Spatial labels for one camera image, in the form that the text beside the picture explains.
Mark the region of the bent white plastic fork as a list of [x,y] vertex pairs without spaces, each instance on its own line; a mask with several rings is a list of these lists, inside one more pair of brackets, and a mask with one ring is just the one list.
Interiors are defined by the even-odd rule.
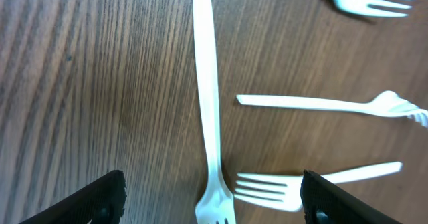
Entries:
[[257,94],[239,94],[236,98],[240,104],[247,106],[357,112],[385,118],[407,117],[420,123],[423,127],[427,127],[427,111],[401,98],[397,93],[390,90],[381,92],[372,101],[367,103]]

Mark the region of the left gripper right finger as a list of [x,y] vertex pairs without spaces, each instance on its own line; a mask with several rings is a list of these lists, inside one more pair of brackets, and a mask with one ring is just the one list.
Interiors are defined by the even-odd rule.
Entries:
[[304,171],[300,196],[306,224],[400,224],[314,171]]

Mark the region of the white fork diagonal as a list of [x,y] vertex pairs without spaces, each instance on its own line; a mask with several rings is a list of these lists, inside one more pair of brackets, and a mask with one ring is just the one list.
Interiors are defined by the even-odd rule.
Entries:
[[193,0],[193,36],[207,186],[195,207],[198,223],[236,222],[233,194],[221,168],[221,129],[215,27],[211,0]]

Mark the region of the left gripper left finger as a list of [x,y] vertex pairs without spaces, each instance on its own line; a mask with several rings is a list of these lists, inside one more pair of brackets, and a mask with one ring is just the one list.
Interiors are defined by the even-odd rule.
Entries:
[[119,224],[126,202],[126,181],[113,170],[21,224]]

